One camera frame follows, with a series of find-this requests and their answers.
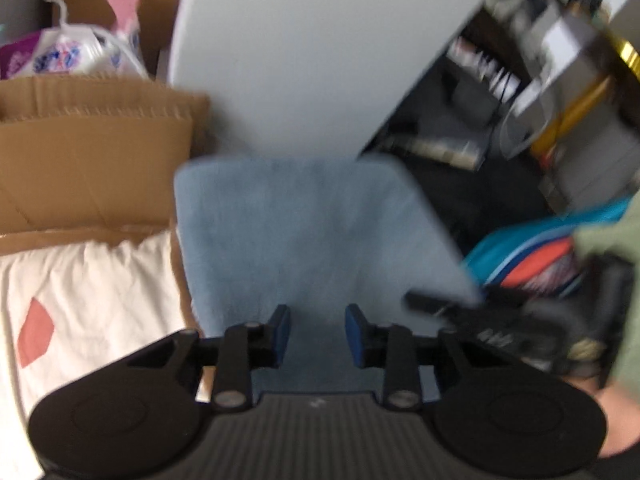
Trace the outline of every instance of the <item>purple package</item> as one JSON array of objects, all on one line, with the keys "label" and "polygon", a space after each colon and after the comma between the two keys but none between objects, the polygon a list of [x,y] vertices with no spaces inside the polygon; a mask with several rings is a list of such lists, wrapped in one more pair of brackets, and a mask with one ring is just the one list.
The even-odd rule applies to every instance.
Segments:
[{"label": "purple package", "polygon": [[11,79],[33,59],[43,32],[34,32],[15,43],[0,47],[0,79]]}]

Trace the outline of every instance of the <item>orange fabric patch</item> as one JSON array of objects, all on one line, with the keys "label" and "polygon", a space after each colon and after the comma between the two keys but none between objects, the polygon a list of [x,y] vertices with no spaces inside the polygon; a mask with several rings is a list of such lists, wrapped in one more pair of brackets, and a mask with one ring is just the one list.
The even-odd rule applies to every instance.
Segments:
[{"label": "orange fabric patch", "polygon": [[21,368],[26,368],[47,353],[54,328],[47,309],[31,298],[27,317],[18,335],[17,354]]},{"label": "orange fabric patch", "polygon": [[545,270],[558,258],[573,249],[574,243],[571,238],[562,238],[555,242],[550,242],[543,247],[532,252],[524,258],[506,277],[502,280],[502,286],[518,286],[528,282],[540,272]]}]

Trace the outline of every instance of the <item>red patch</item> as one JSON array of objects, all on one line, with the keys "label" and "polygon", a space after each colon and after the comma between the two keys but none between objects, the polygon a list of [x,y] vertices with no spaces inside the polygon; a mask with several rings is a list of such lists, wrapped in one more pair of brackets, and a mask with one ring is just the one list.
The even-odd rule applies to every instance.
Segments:
[{"label": "red patch", "polygon": [[21,368],[26,368],[47,353],[53,336],[53,320],[35,298],[31,298],[27,318],[18,335],[17,352]]}]

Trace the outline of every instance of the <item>gray fabric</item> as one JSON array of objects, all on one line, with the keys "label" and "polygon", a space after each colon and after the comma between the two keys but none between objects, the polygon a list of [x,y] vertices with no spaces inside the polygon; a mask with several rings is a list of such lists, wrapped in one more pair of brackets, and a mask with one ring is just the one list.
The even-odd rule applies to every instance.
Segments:
[{"label": "gray fabric", "polygon": [[[254,389],[379,391],[378,370],[353,367],[344,309],[434,335],[406,311],[409,288],[473,302],[460,256],[404,169],[387,158],[198,160],[175,179],[178,232],[194,312],[207,336],[292,309],[279,371]],[[426,396],[433,397],[433,384]]]}]

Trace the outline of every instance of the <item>yellow object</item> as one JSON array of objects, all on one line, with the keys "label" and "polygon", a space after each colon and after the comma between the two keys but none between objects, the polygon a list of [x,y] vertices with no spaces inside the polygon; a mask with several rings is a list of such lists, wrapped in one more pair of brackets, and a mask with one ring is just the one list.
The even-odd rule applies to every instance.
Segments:
[{"label": "yellow object", "polygon": [[562,114],[551,121],[542,135],[531,145],[531,153],[535,156],[545,155],[558,142],[558,139],[569,133],[598,104],[604,101],[613,85],[613,76],[601,76],[580,94]]}]

